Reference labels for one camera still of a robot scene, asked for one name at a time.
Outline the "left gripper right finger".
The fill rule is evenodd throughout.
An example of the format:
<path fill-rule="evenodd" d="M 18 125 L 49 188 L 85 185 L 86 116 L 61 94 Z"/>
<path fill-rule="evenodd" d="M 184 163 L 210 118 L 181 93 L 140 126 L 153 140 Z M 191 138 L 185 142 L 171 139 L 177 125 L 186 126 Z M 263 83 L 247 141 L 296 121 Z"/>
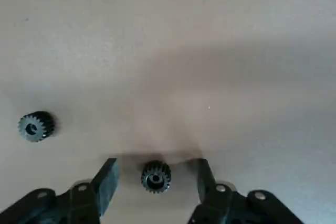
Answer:
<path fill-rule="evenodd" d="M 247 196 L 217 182 L 208 161 L 191 160 L 200 203 L 188 223 L 302 223 L 274 194 L 252 190 Z"/>

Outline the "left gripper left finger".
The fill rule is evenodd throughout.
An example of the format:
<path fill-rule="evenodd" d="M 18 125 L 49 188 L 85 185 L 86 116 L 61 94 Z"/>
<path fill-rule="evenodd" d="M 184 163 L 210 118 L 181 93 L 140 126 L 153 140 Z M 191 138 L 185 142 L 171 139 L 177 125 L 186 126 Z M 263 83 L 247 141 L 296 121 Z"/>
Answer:
<path fill-rule="evenodd" d="M 38 188 L 1 212 L 1 223 L 100 223 L 118 185 L 118 160 L 109 158 L 92 180 L 57 195 Z"/>

